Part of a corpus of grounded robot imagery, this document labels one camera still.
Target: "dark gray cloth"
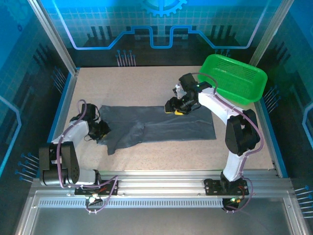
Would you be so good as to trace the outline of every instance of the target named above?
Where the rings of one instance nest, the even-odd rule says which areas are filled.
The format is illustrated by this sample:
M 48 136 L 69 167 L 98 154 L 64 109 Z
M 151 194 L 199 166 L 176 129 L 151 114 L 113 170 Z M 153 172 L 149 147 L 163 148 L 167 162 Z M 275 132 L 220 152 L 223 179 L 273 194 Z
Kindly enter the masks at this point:
M 98 144 L 107 145 L 109 155 L 143 142 L 216 139 L 211 111 L 205 107 L 182 116 L 166 114 L 163 106 L 103 105 L 99 112 L 111 131 Z

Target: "black bracket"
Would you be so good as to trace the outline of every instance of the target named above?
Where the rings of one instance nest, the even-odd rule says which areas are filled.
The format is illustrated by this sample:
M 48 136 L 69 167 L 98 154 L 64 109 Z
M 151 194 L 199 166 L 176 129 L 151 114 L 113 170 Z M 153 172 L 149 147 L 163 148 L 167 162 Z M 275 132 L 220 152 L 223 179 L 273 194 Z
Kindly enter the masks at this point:
M 249 195 L 249 189 L 246 180 L 238 179 L 231 182 L 231 185 L 225 189 L 221 180 L 204 180 L 204 189 L 206 196 L 245 196 Z
M 114 187 L 113 193 L 112 195 L 116 196 L 117 192 L 118 192 L 118 183 L 119 181 L 116 182 L 116 185 Z M 108 183 L 107 185 L 104 185 L 101 188 L 76 188 L 75 189 L 75 195 L 76 196 L 91 196 L 93 193 L 97 193 L 99 196 L 105 196 L 105 195 L 109 195 L 112 187 L 114 185 L 114 180 L 111 181 L 110 183 Z

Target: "metal post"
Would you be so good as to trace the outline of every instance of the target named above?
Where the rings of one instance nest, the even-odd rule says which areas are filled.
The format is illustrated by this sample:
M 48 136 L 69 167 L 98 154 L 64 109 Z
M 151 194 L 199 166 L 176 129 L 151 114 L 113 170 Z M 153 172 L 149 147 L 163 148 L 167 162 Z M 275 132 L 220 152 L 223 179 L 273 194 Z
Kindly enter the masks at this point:
M 249 62 L 250 65 L 257 66 L 264 52 L 272 41 L 275 33 L 277 32 L 280 24 L 283 22 L 286 14 L 288 13 L 293 1 L 294 0 L 282 0 Z
M 40 1 L 28 0 L 30 6 L 33 8 L 35 15 L 37 16 L 39 22 L 43 26 L 46 34 L 56 48 L 58 54 L 60 55 L 62 61 L 64 62 L 68 71 L 74 76 L 77 72 L 76 66 L 69 55 L 67 48 L 65 47 L 58 31 L 55 29 L 47 11 Z

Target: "beige table surface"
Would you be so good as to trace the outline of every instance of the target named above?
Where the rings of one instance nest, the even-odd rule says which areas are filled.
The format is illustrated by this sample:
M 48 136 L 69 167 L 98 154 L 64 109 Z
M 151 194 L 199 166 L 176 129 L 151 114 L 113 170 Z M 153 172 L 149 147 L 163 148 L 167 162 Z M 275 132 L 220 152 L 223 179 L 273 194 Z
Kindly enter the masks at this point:
M 85 99 L 99 108 L 101 105 L 163 106 L 174 95 L 172 88 L 178 79 L 199 69 L 198 66 L 82 68 L 66 123 L 77 115 L 76 103 L 79 99 Z M 241 107 L 255 111 L 254 104 Z M 216 115 L 212 113 L 212 116 L 216 140 L 140 143 L 118 149 L 110 156 L 106 146 L 95 141 L 82 141 L 76 149 L 78 161 L 83 168 L 99 170 L 223 169 L 228 156 L 224 142 L 226 127 Z M 259 153 L 248 158 L 245 168 L 273 168 L 266 143 Z

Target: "enclosure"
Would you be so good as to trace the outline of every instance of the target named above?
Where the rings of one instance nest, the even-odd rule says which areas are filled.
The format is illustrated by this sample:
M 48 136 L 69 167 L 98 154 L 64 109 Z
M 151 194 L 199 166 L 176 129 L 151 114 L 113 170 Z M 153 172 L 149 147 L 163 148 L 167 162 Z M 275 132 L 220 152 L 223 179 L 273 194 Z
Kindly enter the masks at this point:
M 0 6 L 2 234 L 311 233 L 312 197 L 302 188 L 313 186 L 313 3 L 4 0 Z M 85 197 L 73 189 L 40 184 L 38 149 L 68 127 L 80 99 L 101 111 L 164 106 L 179 78 L 199 72 L 212 54 L 268 77 L 259 101 L 230 101 L 256 113 L 265 139 L 245 165 L 255 194 L 243 212 L 251 216 L 226 214 L 212 206 L 223 197 L 205 193 L 203 181 L 219 179 L 228 157 L 226 126 L 213 112 L 209 138 L 173 136 L 113 154 L 81 141 L 80 167 L 99 170 L 102 179 L 119 177 L 117 195 L 97 215 L 88 215 Z

